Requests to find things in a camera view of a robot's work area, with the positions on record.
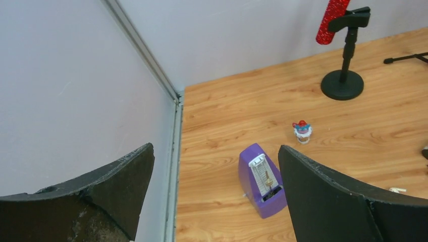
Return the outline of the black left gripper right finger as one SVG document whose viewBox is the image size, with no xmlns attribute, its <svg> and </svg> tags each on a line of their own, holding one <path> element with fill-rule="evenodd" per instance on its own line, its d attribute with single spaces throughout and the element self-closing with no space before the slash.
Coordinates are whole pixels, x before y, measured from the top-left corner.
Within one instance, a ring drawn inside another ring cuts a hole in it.
<svg viewBox="0 0 428 242">
<path fill-rule="evenodd" d="M 298 241 L 427 241 L 427 200 L 384 190 L 294 148 L 278 153 Z"/>
</svg>

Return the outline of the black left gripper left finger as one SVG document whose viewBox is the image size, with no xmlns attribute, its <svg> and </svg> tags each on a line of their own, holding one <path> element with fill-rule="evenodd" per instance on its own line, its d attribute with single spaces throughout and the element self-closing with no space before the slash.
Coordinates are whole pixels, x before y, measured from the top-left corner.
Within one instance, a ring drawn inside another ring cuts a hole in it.
<svg viewBox="0 0 428 242">
<path fill-rule="evenodd" d="M 1 241 L 134 241 L 154 166 L 147 143 L 34 194 L 1 197 Z"/>
</svg>

